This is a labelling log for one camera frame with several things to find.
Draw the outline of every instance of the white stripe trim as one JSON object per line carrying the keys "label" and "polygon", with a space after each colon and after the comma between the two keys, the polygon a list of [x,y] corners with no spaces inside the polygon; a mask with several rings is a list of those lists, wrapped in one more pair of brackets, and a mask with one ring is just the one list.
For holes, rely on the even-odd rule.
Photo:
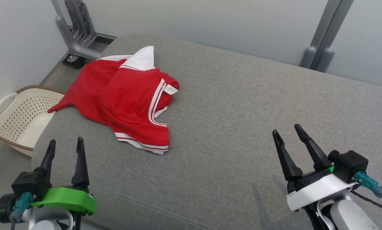
{"label": "white stripe trim", "polygon": [[161,79],[160,84],[157,86],[157,89],[154,92],[153,99],[151,99],[150,107],[148,109],[148,119],[150,120],[151,123],[153,123],[155,125],[166,127],[167,126],[166,124],[159,124],[159,123],[155,122],[154,118],[153,118],[154,113],[155,113],[154,106],[157,107],[158,100],[161,97],[161,93],[163,91],[164,83],[165,83],[164,79]]}
{"label": "white stripe trim", "polygon": [[162,86],[162,88],[161,88],[161,90],[160,90],[160,92],[159,92],[159,94],[158,94],[157,100],[155,101],[155,105],[153,106],[153,107],[154,107],[154,109],[153,109],[153,113],[151,114],[151,119],[153,120],[154,124],[156,124],[156,125],[160,125],[160,126],[165,126],[165,127],[167,126],[167,124],[163,124],[163,123],[158,123],[158,122],[156,122],[156,121],[154,120],[154,117],[155,117],[155,110],[157,109],[158,102],[160,101],[161,95],[162,95],[162,93],[163,93],[164,88],[166,87],[166,85],[167,85],[166,83],[163,84],[163,86]]}
{"label": "white stripe trim", "polygon": [[157,118],[159,115],[161,115],[164,111],[166,111],[168,108],[168,106],[164,107],[163,109],[161,110],[158,110],[154,113],[154,118]]}
{"label": "white stripe trim", "polygon": [[168,150],[168,145],[159,146],[159,145],[144,144],[124,133],[115,133],[115,136],[117,137],[119,141],[128,142],[129,144],[133,145],[134,147],[138,149],[148,150],[156,154],[162,155],[166,150]]}
{"label": "white stripe trim", "polygon": [[125,68],[125,69],[130,69],[130,70],[136,70],[132,67],[129,67],[129,66],[125,66],[125,65],[121,65],[120,68]]}
{"label": "white stripe trim", "polygon": [[131,57],[132,55],[113,55],[113,56],[107,56],[107,57],[102,57],[99,60],[108,60],[108,61],[120,61],[123,59],[127,59]]}

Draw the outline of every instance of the gray cushion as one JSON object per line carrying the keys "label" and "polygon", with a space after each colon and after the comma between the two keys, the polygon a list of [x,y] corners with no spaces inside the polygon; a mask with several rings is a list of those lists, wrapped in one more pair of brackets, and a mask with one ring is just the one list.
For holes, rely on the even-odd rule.
{"label": "gray cushion", "polygon": [[[382,87],[159,35],[124,35],[102,55],[147,45],[181,86],[156,119],[169,127],[164,155],[119,142],[73,107],[54,115],[34,149],[33,167],[56,139],[52,183],[68,185],[84,138],[98,201],[89,220],[110,229],[311,229],[304,211],[287,206],[272,138],[277,129],[296,164],[312,171],[296,123],[326,153],[367,157],[382,185]],[[382,209],[354,200],[382,229]]]}

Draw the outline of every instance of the gray metal frame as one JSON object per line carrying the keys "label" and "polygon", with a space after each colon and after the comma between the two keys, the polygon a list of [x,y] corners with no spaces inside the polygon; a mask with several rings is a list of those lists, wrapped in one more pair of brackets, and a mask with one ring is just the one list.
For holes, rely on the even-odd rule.
{"label": "gray metal frame", "polygon": [[335,51],[330,48],[353,0],[328,0],[311,44],[304,51],[300,67],[326,72]]}
{"label": "gray metal frame", "polygon": [[330,48],[354,0],[340,0],[330,25],[311,64],[311,69],[326,72],[335,51]]}
{"label": "gray metal frame", "polygon": [[321,16],[319,25],[314,34],[311,44],[304,51],[302,61],[300,62],[300,67],[309,69],[316,56],[317,51],[320,49],[322,40],[327,32],[328,26],[330,25],[331,19],[337,9],[340,0],[328,0],[326,8],[324,9],[323,15]]}
{"label": "gray metal frame", "polygon": [[72,21],[71,29],[64,20],[57,1],[52,0],[52,4],[58,14],[56,24],[70,52],[66,60],[73,62],[78,57],[98,59],[100,52],[87,48],[96,39],[97,35],[94,31],[86,4],[81,0],[64,0],[64,4]]}

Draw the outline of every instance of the clothing label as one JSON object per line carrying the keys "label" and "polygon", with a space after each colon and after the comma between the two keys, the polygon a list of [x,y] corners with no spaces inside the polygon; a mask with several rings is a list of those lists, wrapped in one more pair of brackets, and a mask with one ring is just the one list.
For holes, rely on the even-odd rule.
{"label": "clothing label", "polygon": [[169,95],[173,95],[174,93],[178,91],[178,89],[172,87],[172,85],[166,85],[166,87],[164,88],[164,91],[168,93]]}

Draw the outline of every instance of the laundry basket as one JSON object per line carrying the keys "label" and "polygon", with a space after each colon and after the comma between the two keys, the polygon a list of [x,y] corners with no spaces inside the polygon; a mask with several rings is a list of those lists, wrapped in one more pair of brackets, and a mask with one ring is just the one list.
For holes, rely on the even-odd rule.
{"label": "laundry basket", "polygon": [[49,87],[28,86],[6,96],[0,102],[0,140],[32,156],[39,136],[54,115],[47,110],[64,94]]}

